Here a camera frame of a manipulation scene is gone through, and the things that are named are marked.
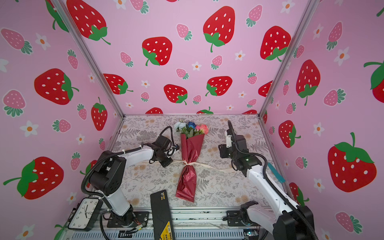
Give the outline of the white fake flower stem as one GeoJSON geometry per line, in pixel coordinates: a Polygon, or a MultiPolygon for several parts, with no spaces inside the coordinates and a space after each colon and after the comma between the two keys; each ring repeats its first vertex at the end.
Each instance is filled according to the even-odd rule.
{"type": "Polygon", "coordinates": [[[196,129],[189,128],[188,123],[177,122],[174,125],[174,130],[177,132],[180,132],[181,134],[184,134],[186,136],[186,138],[188,139],[188,138],[191,138],[195,135],[196,129]]]}

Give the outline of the beige ribbon pile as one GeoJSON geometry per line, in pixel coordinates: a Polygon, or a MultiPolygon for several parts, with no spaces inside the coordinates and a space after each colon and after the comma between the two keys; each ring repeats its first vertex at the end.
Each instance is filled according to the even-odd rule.
{"type": "Polygon", "coordinates": [[[212,167],[210,165],[206,165],[206,164],[202,164],[202,163],[198,163],[198,162],[187,163],[186,161],[182,161],[182,160],[174,160],[174,162],[180,162],[180,163],[183,163],[186,166],[202,166],[202,167],[205,167],[205,168],[208,168],[208,169],[217,170],[217,171],[220,171],[220,172],[223,172],[223,173],[235,172],[235,170],[233,168],[217,169],[217,168],[214,168],[214,167],[212,167]]]}

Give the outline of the blue fake rose stem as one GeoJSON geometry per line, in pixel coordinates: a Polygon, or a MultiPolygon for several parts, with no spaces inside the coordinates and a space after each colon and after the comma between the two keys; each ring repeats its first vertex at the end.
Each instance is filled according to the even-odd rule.
{"type": "Polygon", "coordinates": [[[189,128],[192,128],[192,129],[196,128],[196,124],[194,122],[188,122],[188,126],[189,128]]]}

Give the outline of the large pink fake rose stem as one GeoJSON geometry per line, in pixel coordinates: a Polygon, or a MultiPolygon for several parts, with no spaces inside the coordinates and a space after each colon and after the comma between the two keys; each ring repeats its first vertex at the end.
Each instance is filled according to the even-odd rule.
{"type": "Polygon", "coordinates": [[[200,125],[200,133],[201,134],[208,134],[209,133],[209,128],[206,125],[200,125]]]}

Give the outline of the dark red wrapping paper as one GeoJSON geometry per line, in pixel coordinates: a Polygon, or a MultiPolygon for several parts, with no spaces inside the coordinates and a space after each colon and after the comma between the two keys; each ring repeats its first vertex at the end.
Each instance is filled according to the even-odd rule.
{"type": "Polygon", "coordinates": [[[182,160],[185,162],[185,166],[178,181],[177,198],[189,202],[195,201],[197,173],[193,164],[197,162],[201,154],[204,137],[205,135],[202,134],[187,139],[187,135],[181,134],[182,160]]]}

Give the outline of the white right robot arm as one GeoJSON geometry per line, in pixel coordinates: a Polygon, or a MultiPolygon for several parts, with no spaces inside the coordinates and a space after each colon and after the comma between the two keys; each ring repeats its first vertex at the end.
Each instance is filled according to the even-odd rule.
{"type": "Polygon", "coordinates": [[[239,218],[246,226],[257,224],[271,233],[276,240],[316,240],[314,216],[308,207],[300,206],[267,174],[268,160],[251,153],[244,136],[237,135],[228,121],[226,143],[219,145],[221,158],[231,159],[235,171],[241,172],[262,193],[271,210],[255,201],[242,204],[239,218]]]}

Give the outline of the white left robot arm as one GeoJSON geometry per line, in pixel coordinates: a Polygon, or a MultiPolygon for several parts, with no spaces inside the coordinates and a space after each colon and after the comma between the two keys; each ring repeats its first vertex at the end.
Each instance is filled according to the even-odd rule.
{"type": "Polygon", "coordinates": [[[174,141],[173,128],[167,126],[153,143],[141,144],[138,148],[118,153],[105,151],[85,174],[81,190],[86,195],[102,200],[112,219],[127,227],[134,222],[135,215],[121,189],[125,169],[143,161],[149,164],[158,162],[166,168],[173,162],[172,155],[179,149],[174,141]]]}

